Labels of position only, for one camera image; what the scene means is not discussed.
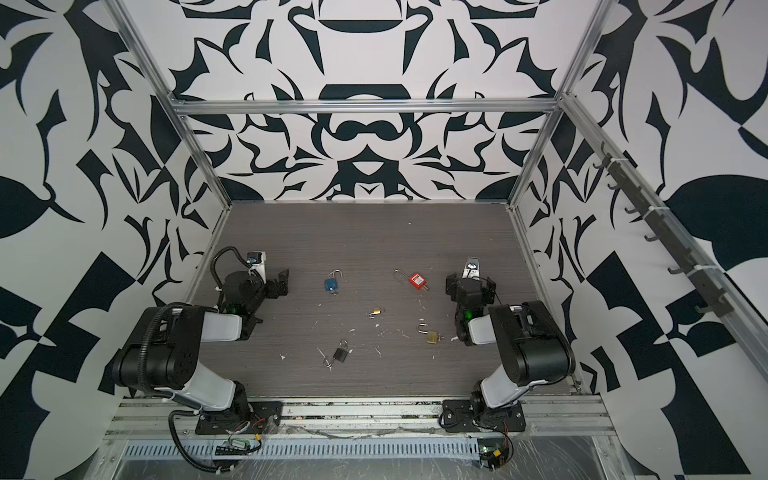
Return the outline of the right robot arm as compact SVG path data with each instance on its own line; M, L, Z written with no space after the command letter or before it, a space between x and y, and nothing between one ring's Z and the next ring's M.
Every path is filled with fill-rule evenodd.
M445 293L456 305L458 340L467 346L494 345L500 356L500 366L472 393L475 413L507 412L534 388L573 374L574 353L542 301L500 303L495 282L456 273L446 277Z

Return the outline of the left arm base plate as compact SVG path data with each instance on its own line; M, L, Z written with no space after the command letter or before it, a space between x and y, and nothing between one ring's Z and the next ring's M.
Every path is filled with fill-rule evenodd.
M281 401L250 402L244 409L233 406L224 411L204 411L197 422L197 435L267 434L282 420Z

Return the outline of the black padlock with keys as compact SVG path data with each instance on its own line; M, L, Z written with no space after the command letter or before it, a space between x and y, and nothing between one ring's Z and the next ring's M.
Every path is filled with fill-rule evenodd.
M334 352L330 355L323 356L323 366L327 369L331 369L336 363L344 363L351 352L349 342L346 339L341 339Z

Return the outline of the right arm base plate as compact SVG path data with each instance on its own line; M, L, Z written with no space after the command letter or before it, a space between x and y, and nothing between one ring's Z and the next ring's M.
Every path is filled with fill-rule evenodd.
M449 433L473 433L481 430L522 433L527 423L519 402L488 409L472 400L444 400L438 425Z

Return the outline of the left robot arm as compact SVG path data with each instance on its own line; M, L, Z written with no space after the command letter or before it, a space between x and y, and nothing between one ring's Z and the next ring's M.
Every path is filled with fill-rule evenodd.
M262 322L257 315L262 304L289 293L290 271L269 279L264 251L242 255L226 246L211 257L209 272L215 305L172 302L145 309L113 358L111 374L120 387L240 425L253 417L245 387L206 367L199 360L200 347L248 340Z

